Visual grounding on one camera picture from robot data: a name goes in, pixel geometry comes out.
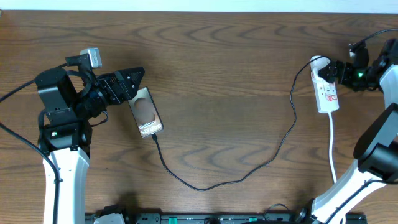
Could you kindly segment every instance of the white power strip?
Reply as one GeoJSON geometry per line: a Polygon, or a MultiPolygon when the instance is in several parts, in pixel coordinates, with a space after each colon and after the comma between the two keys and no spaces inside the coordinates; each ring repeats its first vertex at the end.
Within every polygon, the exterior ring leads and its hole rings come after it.
{"type": "Polygon", "coordinates": [[[311,62],[311,79],[315,90],[315,98],[317,99],[317,106],[319,113],[329,113],[337,110],[338,100],[337,91],[334,83],[328,83],[323,78],[318,76],[318,71],[327,66],[330,60],[323,57],[311,62]]]}

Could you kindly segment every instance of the wood grain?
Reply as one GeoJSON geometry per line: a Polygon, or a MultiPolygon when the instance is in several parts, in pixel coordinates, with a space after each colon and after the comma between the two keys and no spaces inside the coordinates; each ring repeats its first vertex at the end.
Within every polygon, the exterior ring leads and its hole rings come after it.
{"type": "MultiPolygon", "coordinates": [[[[0,94],[87,47],[99,47],[97,74],[143,66],[165,131],[169,167],[207,187],[240,179],[272,157],[293,122],[292,80],[313,55],[348,60],[348,44],[387,27],[396,15],[178,12],[6,11],[0,18],[0,94]]],[[[393,34],[369,41],[371,58],[393,34]]],[[[335,166],[340,176],[353,147],[383,109],[380,93],[339,86],[335,166]]],[[[124,203],[133,211],[263,212],[274,203],[300,208],[331,185],[328,118],[318,114],[306,69],[297,80],[298,121],[280,155],[245,182],[195,192],[169,176],[155,144],[141,139],[127,104],[109,107],[93,132],[86,211],[124,203]]],[[[1,104],[0,120],[37,142],[43,108],[34,86],[1,104]]],[[[39,155],[0,135],[0,223],[41,223],[45,180],[39,155]]],[[[396,223],[396,189],[378,190],[354,211],[369,223],[396,223]]]]}

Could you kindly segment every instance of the wall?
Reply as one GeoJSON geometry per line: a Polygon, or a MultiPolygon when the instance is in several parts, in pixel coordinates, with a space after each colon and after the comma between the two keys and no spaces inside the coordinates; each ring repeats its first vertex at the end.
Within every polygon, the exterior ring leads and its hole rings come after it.
{"type": "Polygon", "coordinates": [[[0,9],[398,13],[398,0],[0,0],[0,9]]]}

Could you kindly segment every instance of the wooden table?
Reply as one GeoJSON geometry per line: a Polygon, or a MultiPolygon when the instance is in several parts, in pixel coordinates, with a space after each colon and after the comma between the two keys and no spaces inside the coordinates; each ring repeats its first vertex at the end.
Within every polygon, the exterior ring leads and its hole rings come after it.
{"type": "MultiPolygon", "coordinates": [[[[187,182],[208,187],[240,179],[272,157],[294,119],[294,75],[310,57],[349,60],[349,43],[388,27],[398,27],[396,15],[6,11],[0,18],[1,94],[87,47],[100,48],[97,74],[143,66],[141,86],[151,90],[165,126],[158,137],[167,164],[187,182]]],[[[369,41],[371,60],[394,35],[369,41]]],[[[141,139],[128,104],[110,106],[109,122],[93,130],[86,211],[114,203],[134,212],[261,213],[274,203],[300,208],[332,185],[328,117],[317,112],[309,73],[297,80],[298,121],[278,158],[241,184],[208,192],[168,175],[153,141],[141,139]]],[[[339,177],[384,102],[381,93],[342,86],[338,96],[339,177]]],[[[0,119],[37,142],[43,107],[32,85],[1,104],[0,119]]],[[[41,223],[42,159],[4,131],[0,141],[0,223],[41,223]]],[[[354,211],[369,223],[396,223],[396,192],[378,190],[354,211]]]]}

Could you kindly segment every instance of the white cable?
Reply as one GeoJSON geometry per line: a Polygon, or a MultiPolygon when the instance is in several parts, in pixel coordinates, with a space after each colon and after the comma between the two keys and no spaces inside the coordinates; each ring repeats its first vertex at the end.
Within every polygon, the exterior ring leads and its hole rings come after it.
{"type": "MultiPolygon", "coordinates": [[[[333,163],[333,118],[331,116],[331,112],[328,112],[329,115],[329,127],[330,127],[330,141],[329,141],[329,164],[330,164],[330,171],[331,171],[331,176],[333,178],[333,183],[335,184],[337,182],[336,178],[336,171],[335,171],[335,165],[333,163]]],[[[341,219],[341,224],[346,224],[346,217],[343,216],[341,219]]]]}

